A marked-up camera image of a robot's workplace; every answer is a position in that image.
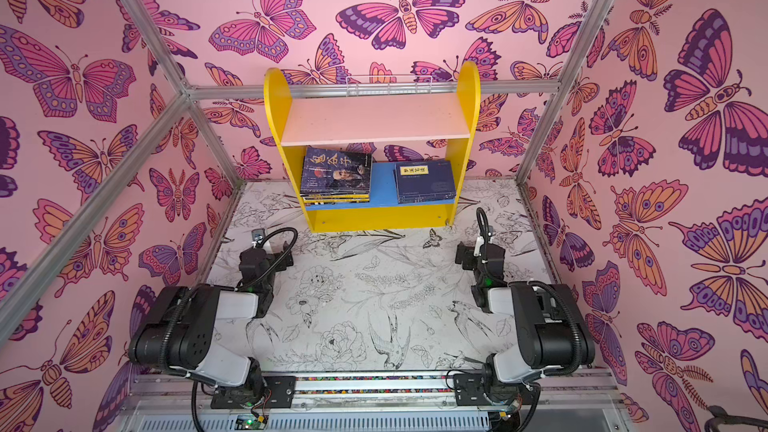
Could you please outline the green circuit board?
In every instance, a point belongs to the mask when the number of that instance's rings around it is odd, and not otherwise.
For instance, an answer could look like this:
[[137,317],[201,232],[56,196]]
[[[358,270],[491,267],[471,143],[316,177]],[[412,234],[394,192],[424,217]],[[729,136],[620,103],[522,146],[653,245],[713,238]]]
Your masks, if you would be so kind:
[[262,415],[238,415],[235,420],[235,431],[264,431],[267,429],[268,419]]

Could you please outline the dark purple illustrated book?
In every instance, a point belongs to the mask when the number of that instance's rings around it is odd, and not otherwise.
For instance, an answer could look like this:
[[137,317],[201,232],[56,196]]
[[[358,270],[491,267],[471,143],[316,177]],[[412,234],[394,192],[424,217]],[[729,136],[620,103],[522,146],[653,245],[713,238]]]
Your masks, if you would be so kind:
[[300,193],[368,195],[373,157],[362,152],[308,146],[303,159]]

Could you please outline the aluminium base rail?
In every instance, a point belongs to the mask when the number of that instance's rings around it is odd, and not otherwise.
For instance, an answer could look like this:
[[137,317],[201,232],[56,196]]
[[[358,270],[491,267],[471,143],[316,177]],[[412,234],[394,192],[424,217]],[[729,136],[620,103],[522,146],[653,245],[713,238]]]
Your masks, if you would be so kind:
[[[479,370],[395,371],[390,373],[266,373],[267,400],[252,408],[213,409],[213,387],[198,392],[195,407],[203,413],[250,413],[262,410],[282,412],[336,412],[390,410],[448,410],[455,408],[496,410],[504,404],[475,403],[457,400],[453,387],[456,373]],[[603,369],[582,370],[574,376],[544,378],[540,382],[539,407],[545,408],[612,408],[622,404],[613,379]],[[162,375],[144,375],[137,379],[123,415],[189,412],[191,395],[186,380]],[[519,388],[516,400],[532,403],[533,393]]]

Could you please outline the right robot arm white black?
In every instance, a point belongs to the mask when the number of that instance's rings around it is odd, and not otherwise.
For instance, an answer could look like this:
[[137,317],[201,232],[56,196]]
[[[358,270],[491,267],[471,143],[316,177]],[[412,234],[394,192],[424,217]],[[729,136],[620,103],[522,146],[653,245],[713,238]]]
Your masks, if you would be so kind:
[[470,271],[475,305],[489,315],[513,320],[517,342],[490,354],[483,364],[481,390],[492,403],[512,403],[520,387],[531,390],[541,378],[568,376],[593,364],[594,338],[572,292],[561,284],[504,279],[506,250],[493,242],[487,214],[476,209],[478,237],[457,246],[456,263]]

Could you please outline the black book orange title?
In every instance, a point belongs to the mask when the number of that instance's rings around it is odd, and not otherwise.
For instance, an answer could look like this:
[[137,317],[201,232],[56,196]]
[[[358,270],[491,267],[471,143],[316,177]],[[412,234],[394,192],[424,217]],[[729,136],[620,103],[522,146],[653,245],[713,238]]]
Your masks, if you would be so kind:
[[320,202],[368,202],[370,200],[370,194],[302,194],[301,198],[305,202],[320,203]]

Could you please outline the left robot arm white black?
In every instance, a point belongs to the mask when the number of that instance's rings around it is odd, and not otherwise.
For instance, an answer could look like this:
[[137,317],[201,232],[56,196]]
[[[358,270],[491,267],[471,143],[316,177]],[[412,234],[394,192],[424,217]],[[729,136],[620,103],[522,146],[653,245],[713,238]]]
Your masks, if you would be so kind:
[[222,321],[267,315],[276,274],[294,264],[297,239],[296,228],[282,227],[256,240],[239,255],[241,279],[235,286],[165,287],[132,333],[129,361],[199,384],[259,392],[263,379],[258,361],[221,344],[215,327]]

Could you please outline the yellow bookshelf with coloured shelves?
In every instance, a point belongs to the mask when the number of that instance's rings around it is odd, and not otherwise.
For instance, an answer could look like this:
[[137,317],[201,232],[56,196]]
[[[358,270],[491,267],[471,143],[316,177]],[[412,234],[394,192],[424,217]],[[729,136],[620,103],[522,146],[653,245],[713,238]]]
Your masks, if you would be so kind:
[[[264,79],[266,117],[286,175],[300,189],[308,148],[374,142],[403,145],[443,139],[453,185],[463,187],[481,103],[478,67],[467,62],[454,84],[455,92],[405,95],[363,95],[295,98],[283,73],[272,68]],[[368,202],[299,205],[314,233],[373,229],[439,228],[453,224],[459,199],[401,204],[396,197],[394,163],[372,166]]]

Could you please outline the yellow book with cartoon boy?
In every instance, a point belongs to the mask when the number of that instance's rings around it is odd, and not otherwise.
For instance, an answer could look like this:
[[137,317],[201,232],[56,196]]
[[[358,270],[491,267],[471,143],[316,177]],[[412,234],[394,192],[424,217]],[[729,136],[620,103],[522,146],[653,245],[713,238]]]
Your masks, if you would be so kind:
[[319,206],[319,205],[337,205],[337,204],[360,204],[369,203],[369,198],[364,197],[323,197],[319,199],[302,199],[306,205]]

